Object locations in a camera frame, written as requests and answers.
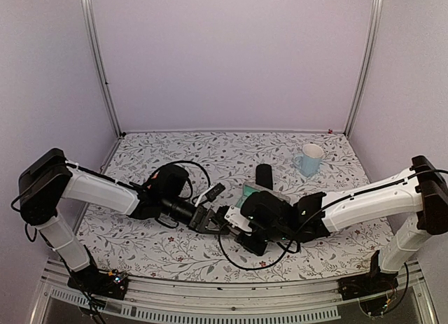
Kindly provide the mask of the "black glasses case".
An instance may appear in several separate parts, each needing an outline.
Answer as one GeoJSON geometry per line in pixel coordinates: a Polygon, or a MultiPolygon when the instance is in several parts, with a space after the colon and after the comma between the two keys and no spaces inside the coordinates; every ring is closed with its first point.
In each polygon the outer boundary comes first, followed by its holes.
{"type": "Polygon", "coordinates": [[[273,189],[272,167],[269,164],[259,164],[255,168],[255,184],[268,190],[273,189]]]}

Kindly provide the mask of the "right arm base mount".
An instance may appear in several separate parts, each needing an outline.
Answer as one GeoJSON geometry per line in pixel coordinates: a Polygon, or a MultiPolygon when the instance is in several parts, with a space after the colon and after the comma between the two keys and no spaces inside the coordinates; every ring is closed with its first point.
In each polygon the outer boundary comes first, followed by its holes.
{"type": "Polygon", "coordinates": [[[338,293],[343,300],[360,300],[361,311],[369,317],[380,317],[386,314],[396,296],[397,276],[397,272],[383,272],[375,257],[367,273],[340,278],[338,293]]]}

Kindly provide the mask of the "grey glasses case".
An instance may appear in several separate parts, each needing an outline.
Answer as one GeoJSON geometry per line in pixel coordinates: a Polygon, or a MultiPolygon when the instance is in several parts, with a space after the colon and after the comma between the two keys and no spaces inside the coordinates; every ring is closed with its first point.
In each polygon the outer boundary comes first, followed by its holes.
{"type": "Polygon", "coordinates": [[[280,200],[283,200],[285,202],[288,202],[288,203],[291,202],[290,197],[288,197],[280,192],[276,192],[276,191],[273,191],[272,189],[265,188],[261,185],[256,184],[255,182],[246,181],[242,186],[242,195],[238,199],[235,206],[237,208],[241,208],[243,203],[249,198],[250,195],[252,195],[253,193],[262,192],[262,191],[267,191],[268,193],[274,195],[276,198],[279,198],[280,200]]]}

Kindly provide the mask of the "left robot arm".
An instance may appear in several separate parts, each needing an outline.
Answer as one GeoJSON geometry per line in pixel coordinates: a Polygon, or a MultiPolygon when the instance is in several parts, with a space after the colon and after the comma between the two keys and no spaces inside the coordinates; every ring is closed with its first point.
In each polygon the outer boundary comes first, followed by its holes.
{"type": "Polygon", "coordinates": [[[36,228],[65,261],[78,282],[90,292],[104,286],[104,277],[94,269],[88,250],[57,212],[61,199],[74,199],[121,213],[137,220],[158,220],[169,216],[199,234],[215,234],[214,212],[201,199],[214,200],[224,191],[221,184],[210,185],[195,202],[181,193],[190,185],[186,162],[174,161],[156,169],[142,184],[123,183],[71,163],[58,148],[49,150],[18,179],[18,196],[11,202],[26,225],[36,228]]]}

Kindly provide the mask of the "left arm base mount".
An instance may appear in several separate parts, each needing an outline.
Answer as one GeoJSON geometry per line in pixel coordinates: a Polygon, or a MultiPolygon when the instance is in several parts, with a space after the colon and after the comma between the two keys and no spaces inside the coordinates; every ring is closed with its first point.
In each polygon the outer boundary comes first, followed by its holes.
{"type": "Polygon", "coordinates": [[[78,272],[70,271],[67,285],[86,294],[124,300],[128,283],[127,272],[119,272],[117,269],[102,272],[91,266],[78,272]]]}

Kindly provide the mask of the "brown sunglasses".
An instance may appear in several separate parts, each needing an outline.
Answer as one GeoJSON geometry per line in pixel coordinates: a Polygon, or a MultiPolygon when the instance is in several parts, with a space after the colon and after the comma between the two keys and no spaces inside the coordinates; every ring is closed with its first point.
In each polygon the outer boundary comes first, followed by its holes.
{"type": "Polygon", "coordinates": [[[221,235],[237,234],[239,232],[238,230],[235,230],[224,217],[214,216],[213,222],[216,225],[217,232],[221,235]]]}

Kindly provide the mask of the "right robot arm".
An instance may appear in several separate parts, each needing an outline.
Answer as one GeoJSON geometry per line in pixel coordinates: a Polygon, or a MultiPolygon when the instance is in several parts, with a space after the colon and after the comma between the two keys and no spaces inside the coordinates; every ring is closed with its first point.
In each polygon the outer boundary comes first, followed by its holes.
{"type": "Polygon", "coordinates": [[[362,279],[367,293],[377,293],[425,241],[447,232],[447,171],[436,169],[426,157],[412,158],[400,173],[353,190],[317,192],[295,204],[268,190],[250,194],[225,219],[244,233],[243,247],[263,255],[269,241],[301,246],[352,225],[401,213],[408,219],[393,240],[373,259],[362,279]]]}

